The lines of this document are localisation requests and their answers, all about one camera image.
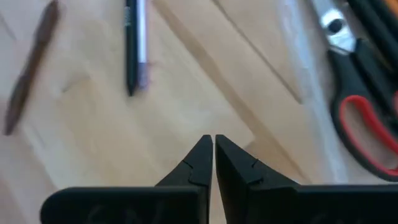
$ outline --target black pen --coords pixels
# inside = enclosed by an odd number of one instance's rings
[[[147,86],[146,0],[126,0],[126,81],[129,96]]]

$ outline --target scissor blade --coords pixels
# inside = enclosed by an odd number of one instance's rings
[[[332,0],[312,0],[319,23],[331,47],[353,52],[356,43],[344,14]]]

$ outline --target pen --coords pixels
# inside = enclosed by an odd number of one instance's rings
[[[126,81],[129,96],[147,86],[146,0],[126,0]]]
[[[21,114],[29,97],[31,86],[34,82],[34,78],[36,77],[37,70],[45,51],[53,36],[58,19],[58,2],[54,0],[44,9],[39,26],[35,32],[34,46],[30,51],[27,63],[25,64],[22,74],[20,75],[8,102],[5,120],[6,125],[4,127],[5,135],[12,134],[16,124],[21,118]]]

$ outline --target wooden surface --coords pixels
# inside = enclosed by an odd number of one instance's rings
[[[47,3],[0,1],[0,117]],[[302,184],[330,182],[278,0],[151,1],[150,87],[133,98],[124,1],[60,3],[24,118],[0,136],[0,223],[38,223],[41,203],[65,187],[154,185],[203,134],[227,135]],[[215,182],[211,223],[225,222],[220,200]]]

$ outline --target brown pencil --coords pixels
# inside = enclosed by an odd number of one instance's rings
[[[35,33],[33,48],[9,100],[5,120],[6,125],[4,127],[5,135],[12,134],[16,124],[21,118],[21,114],[29,97],[30,88],[36,77],[40,62],[51,41],[58,19],[58,2],[54,0],[48,4],[42,14]]]

